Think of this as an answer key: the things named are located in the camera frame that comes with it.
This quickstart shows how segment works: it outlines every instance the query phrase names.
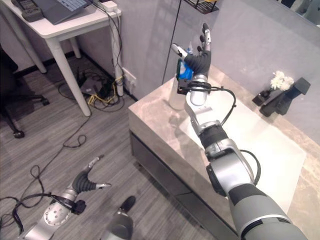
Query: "white flower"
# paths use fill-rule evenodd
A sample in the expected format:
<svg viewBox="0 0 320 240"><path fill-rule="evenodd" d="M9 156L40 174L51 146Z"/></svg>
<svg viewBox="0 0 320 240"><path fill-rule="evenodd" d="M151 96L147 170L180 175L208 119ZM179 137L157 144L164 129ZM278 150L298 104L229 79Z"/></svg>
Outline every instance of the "white flower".
<svg viewBox="0 0 320 240"><path fill-rule="evenodd" d="M271 79L271 88L274 90L280 89L281 91L288 90L291 85L294 83L294 80L290 76L285 76L282 71L276 71L274 74L274 78Z"/></svg>
<svg viewBox="0 0 320 240"><path fill-rule="evenodd" d="M286 91L286 90L288 90L288 89L291 87L291 85L292 85L293 83L294 83L294 80L293 80L292 77L290 77L290 76L285 76L285 77L283 78L282 85L279 87L279 89L280 89L281 91Z"/></svg>
<svg viewBox="0 0 320 240"><path fill-rule="evenodd" d="M273 73L275 75L275 77L278 77L278 78L284 78L285 77L285 74L283 71L275 71L275 73Z"/></svg>

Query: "desk leg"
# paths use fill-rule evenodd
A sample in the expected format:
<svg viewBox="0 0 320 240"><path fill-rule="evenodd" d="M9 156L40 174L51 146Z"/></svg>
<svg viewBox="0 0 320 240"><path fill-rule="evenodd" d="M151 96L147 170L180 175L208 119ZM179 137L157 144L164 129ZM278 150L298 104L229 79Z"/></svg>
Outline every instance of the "desk leg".
<svg viewBox="0 0 320 240"><path fill-rule="evenodd" d="M86 103L86 100L84 99L84 96L80 91L80 88L77 84L75 76L71 71L71 68L68 64L65 54L61 48L60 42L56 38L48 38L45 41L56 61L56 64L58 65L60 71L62 72L62 75L64 76L64 79L68 84L75 100L79 104L83 114L87 117L90 116L91 115L90 109Z"/></svg>
<svg viewBox="0 0 320 240"><path fill-rule="evenodd" d="M81 58L81 53L80 53L80 50L79 50L79 46L78 46L76 37L71 37L69 39L69 41L71 43L71 46L72 46L72 49L73 49L75 57L77 59L80 59Z"/></svg>
<svg viewBox="0 0 320 240"><path fill-rule="evenodd" d="M19 39L20 43L24 47L25 51L33 60L34 64L38 67L41 73L45 74L47 72L47 69L45 68L44 64L36 54L34 47L31 45L30 41L27 39L25 33L19 26L11 10L7 8L3 3L1 3L1 1L0 1L0 10L2 15L6 18L8 24L11 26L16 37Z"/></svg>
<svg viewBox="0 0 320 240"><path fill-rule="evenodd" d="M111 47L112 47L112 57L113 57L113 64L114 64L114 74L115 74L115 81L116 81L116 89L119 96L124 95L124 80L122 79L122 70L121 67L121 55L118 56L120 51L120 40L119 35L116 29L116 26L112 21L110 21L110 35L111 35Z"/></svg>

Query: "gray countertop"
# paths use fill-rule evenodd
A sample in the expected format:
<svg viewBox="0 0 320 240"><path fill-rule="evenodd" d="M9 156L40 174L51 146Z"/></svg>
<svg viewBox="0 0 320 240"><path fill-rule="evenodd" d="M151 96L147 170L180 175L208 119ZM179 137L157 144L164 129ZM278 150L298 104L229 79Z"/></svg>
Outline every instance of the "gray countertop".
<svg viewBox="0 0 320 240"><path fill-rule="evenodd" d="M243 104L307 153L288 216L309 240L320 239L320 146L283 116L262 116L252 103L254 96L214 66L210 68L209 82L231 89ZM203 150L179 129L188 115L184 110L177 111L169 106L171 87L172 82L168 81L129 108L130 130L218 215L234 226L228 201L215 193L211 186Z"/></svg>

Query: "silver robotic arm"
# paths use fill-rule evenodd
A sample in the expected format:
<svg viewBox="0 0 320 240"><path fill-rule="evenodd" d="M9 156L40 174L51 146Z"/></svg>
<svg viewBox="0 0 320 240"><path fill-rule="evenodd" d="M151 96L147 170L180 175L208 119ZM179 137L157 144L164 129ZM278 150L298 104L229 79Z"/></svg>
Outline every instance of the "silver robotic arm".
<svg viewBox="0 0 320 240"><path fill-rule="evenodd" d="M50 240L56 230L64 225L71 213L81 214L86 204L83 200L77 202L78 194L85 191L103 189L110 187L109 183L94 183L88 179L88 173L103 156L95 157L83 170L74 178L72 183L63 191L61 196L52 201L44 211L43 216L35 223L30 230L23 232L18 239L23 240Z"/></svg>
<svg viewBox="0 0 320 240"><path fill-rule="evenodd" d="M239 239L306 240L276 202L256 188L253 171L236 143L228 138L218 120L210 119L213 110L207 104L207 95L211 89L211 38L207 24L203 24L202 32L202 47L198 47L201 55L190 55L176 44L172 49L194 71L184 109L205 149L209 162L206 170L213 189L228 197Z"/></svg>

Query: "wooden floor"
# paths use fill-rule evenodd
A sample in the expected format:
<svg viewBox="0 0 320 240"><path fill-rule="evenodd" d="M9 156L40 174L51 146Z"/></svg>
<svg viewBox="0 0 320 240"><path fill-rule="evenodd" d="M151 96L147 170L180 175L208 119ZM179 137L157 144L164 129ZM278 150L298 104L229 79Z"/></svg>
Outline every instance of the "wooden floor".
<svg viewBox="0 0 320 240"><path fill-rule="evenodd" d="M72 70L99 71L84 57L69 58ZM8 106L16 119L17 126L25 132L25 138L15 139L11 129L1 121L0 129L0 196L20 198L33 177L32 166L42 169L62 143L83 122L86 121L74 100L58 93L63 77L56 64L48 67L47 74L35 71L26 75L30 90L42 94L50 105L40 102L20 102ZM67 88L62 88L69 96ZM136 204L129 214L134 221L135 240L212 240L183 208L168 195L155 180L140 167L131 155L128 126L128 106L134 103L124 96L124 107L116 112L106 113L92 109L87 124L78 132L87 137L80 148L64 149L47 167L41 179L45 192L60 193L74 176L94 157L104 154L91 171L89 178L96 182L109 182L111 188L81 193L87 208L81 215L72 215L54 235L54 240L99 239L113 213L130 195L136 196ZM78 134L68 143L77 143ZM39 193L39 184L32 185L28 194ZM31 209L21 207L18 211L24 229L36 222L43 214L50 200L45 198ZM0 202L0 214L10 213L13 200ZM15 224L1 229L0 239L13 240L18 237Z"/></svg>

